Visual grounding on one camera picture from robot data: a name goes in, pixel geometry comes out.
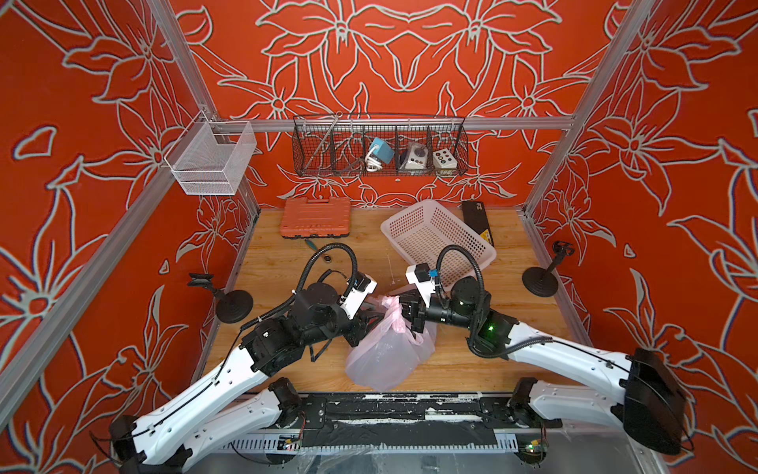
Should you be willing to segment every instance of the power socket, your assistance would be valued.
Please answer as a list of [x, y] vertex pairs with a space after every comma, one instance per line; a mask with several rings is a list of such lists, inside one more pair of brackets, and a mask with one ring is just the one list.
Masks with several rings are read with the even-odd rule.
[[434, 160], [435, 168], [443, 170], [458, 168], [458, 162], [453, 158], [453, 154], [447, 148], [432, 153], [432, 159]]

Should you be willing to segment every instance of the white mesh basket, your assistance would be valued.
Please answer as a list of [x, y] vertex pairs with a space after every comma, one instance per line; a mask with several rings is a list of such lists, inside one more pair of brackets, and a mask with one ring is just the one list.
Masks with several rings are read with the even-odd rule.
[[210, 125], [205, 123], [171, 171], [187, 194], [232, 196], [257, 145], [249, 122], [237, 143], [217, 143]]
[[[382, 222], [381, 231], [411, 265], [428, 263], [434, 268], [440, 251], [451, 243], [471, 252], [479, 268], [489, 265], [497, 255], [494, 247], [433, 199], [398, 212]], [[474, 269], [459, 252], [448, 252], [440, 272], [442, 285], [449, 290], [459, 279], [473, 275]]]

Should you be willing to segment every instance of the wooden floor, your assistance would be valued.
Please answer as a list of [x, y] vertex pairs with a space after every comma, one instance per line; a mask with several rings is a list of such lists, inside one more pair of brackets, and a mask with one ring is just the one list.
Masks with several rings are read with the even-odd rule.
[[[390, 246], [380, 231], [380, 224], [395, 214], [397, 209], [354, 209], [350, 236], [340, 239], [353, 248], [361, 272], [377, 281], [374, 295], [387, 294], [401, 287], [405, 281], [405, 260]], [[460, 209], [453, 212], [462, 217]], [[537, 265], [527, 235], [516, 211], [488, 209], [497, 258], [483, 271], [484, 284], [492, 293], [492, 307], [500, 312], [555, 336], [571, 338], [569, 330], [553, 298], [539, 298], [529, 293], [521, 283], [525, 268]], [[284, 301], [297, 285], [302, 268], [313, 250], [304, 240], [288, 240], [279, 235], [282, 216], [280, 210], [266, 209], [261, 213], [245, 262], [236, 280], [236, 288], [251, 293], [255, 308], [249, 319], [257, 317]], [[329, 239], [314, 239], [319, 247]], [[311, 271], [309, 283], [315, 281], [327, 268], [347, 273], [350, 260], [342, 251], [329, 252], [332, 262], [323, 259]], [[327, 282], [337, 291], [344, 291], [344, 283], [333, 275]], [[221, 325], [211, 349], [205, 371], [213, 369], [223, 360], [239, 326]], [[437, 332], [437, 350], [419, 366], [396, 390], [398, 391], [511, 391], [521, 377], [537, 377], [554, 383], [572, 383], [547, 370], [524, 363], [502, 359], [480, 359], [466, 347], [467, 331], [440, 325]], [[336, 339], [324, 355], [311, 363], [308, 350], [297, 363], [286, 367], [270, 381], [288, 377], [298, 391], [366, 391], [369, 388], [353, 384], [345, 374], [344, 366], [350, 346], [344, 339]]]

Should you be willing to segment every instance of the plastic bag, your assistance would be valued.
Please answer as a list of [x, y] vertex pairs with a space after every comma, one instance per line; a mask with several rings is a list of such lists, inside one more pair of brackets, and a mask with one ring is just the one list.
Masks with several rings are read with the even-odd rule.
[[350, 352], [345, 372], [358, 385], [387, 391], [434, 353], [437, 325], [428, 322], [423, 334], [414, 333], [402, 317], [398, 297], [382, 297], [381, 304], [387, 308], [384, 319]]

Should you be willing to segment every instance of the blue object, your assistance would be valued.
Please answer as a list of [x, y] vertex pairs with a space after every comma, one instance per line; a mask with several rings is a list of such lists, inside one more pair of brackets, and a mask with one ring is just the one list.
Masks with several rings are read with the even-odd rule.
[[371, 142], [371, 146], [369, 146], [368, 149], [374, 150], [371, 152], [371, 154], [379, 158], [385, 164], [389, 164], [392, 161], [392, 158], [395, 156], [395, 151], [392, 149], [392, 147], [389, 146], [387, 142], [381, 138], [374, 138], [374, 141]]

